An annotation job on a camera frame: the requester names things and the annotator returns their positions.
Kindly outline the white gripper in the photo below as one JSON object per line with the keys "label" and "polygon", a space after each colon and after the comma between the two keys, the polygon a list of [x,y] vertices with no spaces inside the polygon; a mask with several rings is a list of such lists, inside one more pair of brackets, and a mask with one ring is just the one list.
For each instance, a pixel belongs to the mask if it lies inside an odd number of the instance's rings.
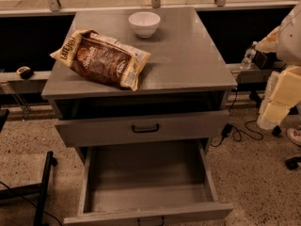
{"label": "white gripper", "polygon": [[289,66],[281,73],[272,72],[261,100],[257,124],[272,130],[279,126],[290,108],[301,102],[301,67]]}

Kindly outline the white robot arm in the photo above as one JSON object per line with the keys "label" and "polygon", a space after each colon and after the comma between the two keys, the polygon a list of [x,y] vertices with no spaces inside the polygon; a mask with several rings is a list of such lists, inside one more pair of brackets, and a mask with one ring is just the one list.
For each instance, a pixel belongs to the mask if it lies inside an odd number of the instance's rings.
{"label": "white robot arm", "polygon": [[261,129],[272,130],[301,102],[301,2],[256,45],[256,50],[275,53],[287,65],[269,77],[257,119]]}

